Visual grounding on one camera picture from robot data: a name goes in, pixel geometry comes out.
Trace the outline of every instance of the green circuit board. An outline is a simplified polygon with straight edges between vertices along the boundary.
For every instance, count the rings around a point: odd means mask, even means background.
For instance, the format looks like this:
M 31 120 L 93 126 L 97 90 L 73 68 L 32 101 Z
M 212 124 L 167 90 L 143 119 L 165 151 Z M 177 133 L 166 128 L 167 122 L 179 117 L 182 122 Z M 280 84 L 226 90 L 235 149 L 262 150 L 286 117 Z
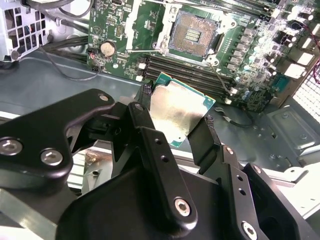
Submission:
M 308 25 L 312 22 L 298 15 L 311 15 L 317 11 L 313 0 L 278 0 L 276 4 L 262 0 L 236 1 L 239 8 L 268 16 L 265 20 L 252 14 L 212 9 L 209 7 L 215 5 L 208 1 L 179 2 L 184 4 L 96 0 L 90 13 L 88 50 L 96 53 L 95 61 L 102 66 L 103 72 L 145 83 L 156 79 L 146 74 L 148 66 L 143 62 L 146 56 L 174 61 L 179 66 L 210 74 L 214 73 L 214 68 L 220 76 L 231 79 L 237 89 L 237 93 L 227 97 L 228 101 L 236 106 L 250 103 L 252 111 L 256 112 L 263 110 L 277 91 L 284 88 L 284 83 L 292 79 L 286 69 L 283 70 L 283 61 L 292 49 L 300 48 L 302 43 L 299 41 L 306 32 L 292 30 L 289 22 L 295 18 Z M 248 2 L 265 5 L 270 11 L 265 13 L 249 8 Z M 288 40 L 285 43 L 275 41 L 282 32 L 296 38 L 292 45 L 288 46 Z M 108 43 L 108 48 L 111 46 L 111 55 L 102 52 L 105 43 Z M 272 62 L 266 59 L 269 56 L 273 57 Z M 88 65 L 95 65 L 90 58 Z M 281 81 L 280 88 L 279 76 L 286 79 Z

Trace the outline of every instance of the gray metal panel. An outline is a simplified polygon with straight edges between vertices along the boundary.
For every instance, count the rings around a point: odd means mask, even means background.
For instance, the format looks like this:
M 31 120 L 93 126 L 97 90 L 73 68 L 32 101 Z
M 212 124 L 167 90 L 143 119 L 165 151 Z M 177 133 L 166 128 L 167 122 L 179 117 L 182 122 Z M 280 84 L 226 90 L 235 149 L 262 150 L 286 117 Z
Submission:
M 33 52 L 29 56 L 32 57 L 21 61 L 17 72 L 0 76 L 0 111 L 24 115 L 91 88 L 101 89 L 118 101 L 120 96 L 133 98 L 140 87 L 138 82 L 106 74 L 101 74 L 91 81 L 74 82 L 59 75 L 40 52 Z M 90 74 L 85 65 L 60 57 L 54 59 L 70 76 L 84 77 Z M 221 107 L 234 121 L 248 123 L 248 117 L 240 109 L 227 105 Z M 301 113 L 298 107 L 297 109 L 298 114 L 308 125 L 314 123 L 308 113 Z M 265 169 L 284 171 L 291 165 L 300 166 L 297 157 L 301 155 L 303 149 L 293 149 L 289 145 L 290 142 L 285 140 L 283 130 L 278 130 L 275 122 L 267 116 L 269 113 L 272 113 L 271 116 L 276 115 L 275 110 L 277 108 L 270 105 L 264 113 L 255 114 L 255 127 L 249 128 L 231 125 L 214 110 L 210 111 L 210 115 L 214 118 L 214 127 L 220 140 L 236 152 L 237 158 L 242 163 L 254 162 Z M 319 124 L 310 126 L 315 131 L 319 128 Z M 187 140 L 177 149 L 191 152 Z
M 81 78 L 92 74 L 78 62 L 61 57 L 53 59 L 69 76 Z M 0 111 L 24 115 L 88 89 L 100 89 L 118 101 L 120 96 L 133 98 L 140 85 L 107 74 L 85 82 L 68 80 L 42 53 L 33 52 L 20 61 L 20 68 L 15 73 L 0 75 Z

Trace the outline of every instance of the screw hole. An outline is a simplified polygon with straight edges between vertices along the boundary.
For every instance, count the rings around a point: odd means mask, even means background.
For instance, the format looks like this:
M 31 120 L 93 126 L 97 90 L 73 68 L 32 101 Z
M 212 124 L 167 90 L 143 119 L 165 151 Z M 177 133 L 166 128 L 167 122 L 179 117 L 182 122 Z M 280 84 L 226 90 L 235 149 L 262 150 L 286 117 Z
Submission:
M 120 127 L 117 127 L 116 129 L 113 130 L 113 135 L 118 135 L 119 133 L 121 133 Z
M 240 177 L 239 175 L 236 176 L 241 182 L 244 180 L 242 177 Z
M 136 103 L 134 106 L 135 106 L 136 109 L 139 109 L 140 111 L 145 110 L 144 107 L 139 103 Z
M 158 138 L 156 138 L 154 141 L 155 141 L 155 143 L 156 143 L 156 144 L 159 144 L 159 145 L 161 145 L 161 144 L 162 144 L 161 140 L 160 140 L 160 139 L 158 139 Z
M 161 160 L 164 161 L 165 163 L 169 162 L 169 159 L 165 155 L 161 156 Z
M 246 192 L 245 192 L 243 189 L 241 189 L 241 188 L 239 188 L 239 192 L 240 192 L 243 196 L 247 195 Z

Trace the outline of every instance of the black plastic bracket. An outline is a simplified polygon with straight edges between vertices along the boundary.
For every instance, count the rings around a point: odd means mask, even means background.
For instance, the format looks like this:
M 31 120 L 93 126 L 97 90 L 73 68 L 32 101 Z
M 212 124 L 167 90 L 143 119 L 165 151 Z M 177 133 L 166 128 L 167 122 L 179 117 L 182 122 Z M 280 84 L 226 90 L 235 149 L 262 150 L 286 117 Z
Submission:
M 120 121 L 120 134 L 113 141 L 112 176 L 117 176 L 134 165 L 142 164 L 146 180 L 150 185 L 155 209 L 159 209 L 161 228 L 174 237 L 187 235 L 197 224 L 196 206 L 181 176 L 165 135 L 155 130 L 148 109 L 131 102 Z M 183 216 L 175 206 L 177 199 L 183 199 L 190 208 L 190 214 Z
M 243 171 L 249 179 L 259 225 L 270 240 L 319 239 L 263 169 L 247 164 Z
M 0 141 L 13 139 L 22 144 L 17 154 L 0 155 L 0 188 L 61 189 L 73 165 L 70 144 L 86 121 L 108 113 L 114 105 L 110 95 L 91 89 L 0 125 Z M 45 164 L 41 161 L 44 150 L 58 151 L 62 162 Z
M 220 216 L 228 226 L 225 228 L 226 236 L 229 239 L 252 239 L 244 230 L 244 224 L 248 223 L 259 240 L 267 240 L 259 227 L 248 178 L 240 170 L 233 150 L 221 145 L 216 131 L 206 118 L 198 123 L 188 139 L 194 163 L 200 166 L 199 173 L 217 181 L 221 187 Z

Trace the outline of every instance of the capacitor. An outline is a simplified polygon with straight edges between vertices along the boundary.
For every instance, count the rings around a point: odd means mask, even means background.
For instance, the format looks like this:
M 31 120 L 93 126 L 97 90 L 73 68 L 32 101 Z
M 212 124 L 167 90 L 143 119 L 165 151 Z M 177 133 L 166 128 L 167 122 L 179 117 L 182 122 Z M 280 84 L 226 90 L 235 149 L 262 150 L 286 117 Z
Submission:
M 288 10 L 289 10 L 290 12 L 292 12 L 292 13 L 297 13 L 297 12 L 299 12 L 299 7 L 296 6 L 296 5 L 290 5 L 289 8 L 288 8 Z
M 248 96 L 249 95 L 249 93 L 250 93 L 250 91 L 249 91 L 249 89 L 248 88 L 246 88 L 246 89 L 244 89 L 244 95 L 246 95 L 246 96 Z
M 275 58 L 270 55 L 265 56 L 265 59 L 271 64 L 275 62 Z
M 250 70 L 250 66 L 249 65 L 243 65 L 243 70 L 245 70 L 245 71 L 248 71 L 248 70 Z
M 296 14 L 292 14 L 292 13 L 285 13 L 283 15 L 283 19 L 287 20 L 287 21 L 292 21 L 297 17 Z
M 297 41 L 297 37 L 293 36 L 293 35 L 288 35 L 286 37 L 286 39 L 290 40 L 292 43 L 294 43 L 295 41 Z
M 258 37 L 257 41 L 259 44 L 263 44 L 263 43 L 265 43 L 266 39 L 264 37 Z
M 312 19 L 314 19 L 314 16 L 309 14 L 309 13 L 306 13 L 306 12 L 300 12 L 298 14 L 298 16 L 302 19 L 305 19 L 305 20 L 308 20 L 308 21 L 311 21 Z
M 290 42 L 290 41 L 285 41 L 284 43 L 283 43 L 283 45 L 285 45 L 285 46 L 287 46 L 288 48 L 292 48 L 292 46 L 294 45 L 292 42 Z
M 277 72 L 272 67 L 268 67 L 266 70 L 271 76 L 277 75 Z
M 106 41 L 100 46 L 101 53 L 106 57 L 111 57 L 116 52 L 116 46 L 111 41 Z
M 250 62 L 254 62 L 255 59 L 256 59 L 256 57 L 253 56 L 253 55 L 250 55 L 250 56 L 248 57 L 248 60 L 249 60 Z
M 255 52 L 255 53 L 258 53 L 260 52 L 261 48 L 259 46 L 253 46 L 252 50 Z

